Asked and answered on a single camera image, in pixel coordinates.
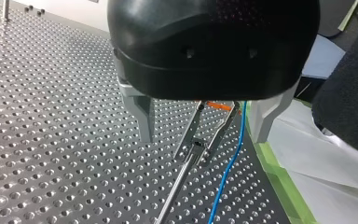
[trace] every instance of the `metal rod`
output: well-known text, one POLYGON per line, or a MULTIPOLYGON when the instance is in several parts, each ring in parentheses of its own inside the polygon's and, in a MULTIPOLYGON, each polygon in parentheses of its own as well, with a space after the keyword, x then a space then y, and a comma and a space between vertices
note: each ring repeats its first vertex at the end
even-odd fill
POLYGON ((194 154, 190 154, 188 160, 183 164, 183 167, 173 184, 170 194, 168 195, 167 201, 165 201, 164 206, 159 213, 158 220, 155 224, 163 224, 168 214, 171 212, 171 207, 173 202, 176 200, 180 190, 182 189, 183 184, 188 176, 188 172, 196 161, 197 156, 194 154))
POLYGON ((8 21, 8 3, 9 3, 9 0, 4 0, 4 8, 3 8, 3 14, 2 14, 2 19, 4 21, 8 21))

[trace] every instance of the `green tape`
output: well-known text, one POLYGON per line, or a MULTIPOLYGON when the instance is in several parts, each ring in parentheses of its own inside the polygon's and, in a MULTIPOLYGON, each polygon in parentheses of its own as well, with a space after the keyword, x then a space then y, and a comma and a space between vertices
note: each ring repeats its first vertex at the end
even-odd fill
POLYGON ((269 143, 255 144, 258 159, 274 188, 282 207, 292 224, 315 224, 317 223, 312 212, 308 208, 301 193, 298 191, 286 169, 282 168, 276 159, 269 143))

